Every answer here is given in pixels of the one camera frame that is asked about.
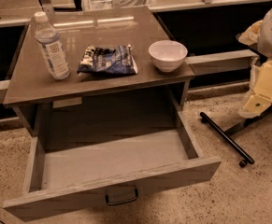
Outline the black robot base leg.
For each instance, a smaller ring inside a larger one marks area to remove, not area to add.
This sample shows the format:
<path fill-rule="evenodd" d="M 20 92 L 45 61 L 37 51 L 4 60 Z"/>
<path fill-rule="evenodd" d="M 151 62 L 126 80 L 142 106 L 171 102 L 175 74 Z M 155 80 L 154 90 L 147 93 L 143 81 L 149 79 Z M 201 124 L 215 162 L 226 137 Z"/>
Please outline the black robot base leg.
<path fill-rule="evenodd" d="M 271 112 L 272 112 L 272 106 L 270 106 L 259 117 L 255 117 L 252 119 L 243 119 L 238 124 L 232 126 L 231 128 L 225 131 L 218 124 L 216 124 L 214 120 L 211 119 L 206 113 L 201 112 L 200 117 L 201 117 L 202 123 L 207 123 L 220 137 L 222 137 L 242 157 L 242 160 L 239 162 L 239 166 L 245 167 L 247 164 L 254 164 L 255 161 L 239 144 L 237 144 L 232 139 L 231 135 L 242 131 L 243 129 L 252 125 L 254 122 L 270 114 Z"/>

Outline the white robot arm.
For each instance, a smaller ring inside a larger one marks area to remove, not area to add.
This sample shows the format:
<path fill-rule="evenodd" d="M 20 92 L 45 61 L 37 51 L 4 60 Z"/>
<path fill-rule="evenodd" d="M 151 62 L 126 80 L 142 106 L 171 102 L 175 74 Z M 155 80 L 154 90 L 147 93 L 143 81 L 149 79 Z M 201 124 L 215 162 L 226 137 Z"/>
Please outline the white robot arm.
<path fill-rule="evenodd" d="M 238 114 L 246 119 L 260 116 L 272 105 L 272 8 L 261 21 L 255 22 L 239 36 L 238 41 L 257 50 L 267 61 L 251 69 L 250 89 L 245 94 Z"/>

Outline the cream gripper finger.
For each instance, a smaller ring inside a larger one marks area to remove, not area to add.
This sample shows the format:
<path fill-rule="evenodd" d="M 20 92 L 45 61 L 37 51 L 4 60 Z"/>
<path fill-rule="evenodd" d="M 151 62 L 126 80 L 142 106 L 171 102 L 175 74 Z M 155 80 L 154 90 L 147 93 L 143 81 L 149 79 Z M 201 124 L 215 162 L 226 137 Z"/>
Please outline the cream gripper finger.
<path fill-rule="evenodd" d="M 251 119 L 260 116 L 272 105 L 272 59 L 261 67 L 254 65 L 251 69 L 250 89 L 244 95 L 240 117 Z"/>
<path fill-rule="evenodd" d="M 253 23 L 244 33 L 239 36 L 238 41 L 244 45 L 253 45 L 257 42 L 263 21 Z"/>

